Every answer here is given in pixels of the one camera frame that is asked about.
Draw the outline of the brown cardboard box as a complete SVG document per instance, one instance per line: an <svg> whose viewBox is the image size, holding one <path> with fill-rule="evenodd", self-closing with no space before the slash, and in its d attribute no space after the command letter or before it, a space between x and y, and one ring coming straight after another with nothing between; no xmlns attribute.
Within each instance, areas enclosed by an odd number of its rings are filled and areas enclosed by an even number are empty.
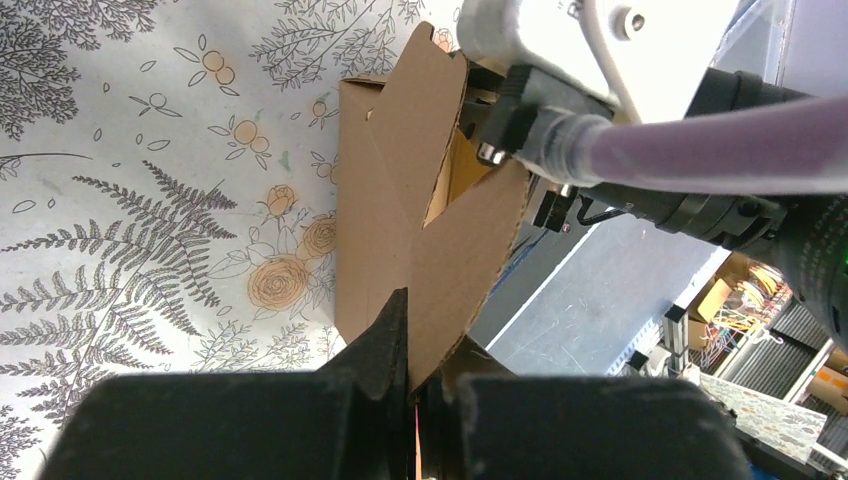
<svg viewBox="0 0 848 480"><path fill-rule="evenodd" d="M469 65L422 22L394 69L339 85L335 324L347 342L408 291L408 374L418 389L455 350L499 279L524 218L529 175L507 163L451 197Z"/></svg>

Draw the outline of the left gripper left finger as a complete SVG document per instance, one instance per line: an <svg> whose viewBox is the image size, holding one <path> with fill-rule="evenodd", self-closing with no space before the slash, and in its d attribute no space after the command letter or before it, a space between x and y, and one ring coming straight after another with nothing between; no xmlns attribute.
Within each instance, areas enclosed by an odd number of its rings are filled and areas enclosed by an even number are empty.
<svg viewBox="0 0 848 480"><path fill-rule="evenodd" d="M408 292L313 372L121 376L64 428L45 479L404 479Z"/></svg>

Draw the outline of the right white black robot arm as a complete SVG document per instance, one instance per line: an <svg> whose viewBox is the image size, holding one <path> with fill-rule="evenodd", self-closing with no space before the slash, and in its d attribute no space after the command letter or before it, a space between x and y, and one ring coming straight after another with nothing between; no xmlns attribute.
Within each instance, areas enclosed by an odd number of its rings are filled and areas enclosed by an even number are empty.
<svg viewBox="0 0 848 480"><path fill-rule="evenodd" d="M847 101L708 69L680 122L616 127L542 105L532 168L669 233L777 268L847 345Z"/></svg>

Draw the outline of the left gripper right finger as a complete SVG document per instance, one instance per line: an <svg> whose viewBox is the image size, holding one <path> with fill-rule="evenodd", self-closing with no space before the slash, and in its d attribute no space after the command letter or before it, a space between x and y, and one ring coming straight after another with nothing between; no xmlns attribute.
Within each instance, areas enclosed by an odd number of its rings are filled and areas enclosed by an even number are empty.
<svg viewBox="0 0 848 480"><path fill-rule="evenodd" d="M729 417L686 380L517 376L470 339L418 392L438 479L748 479Z"/></svg>

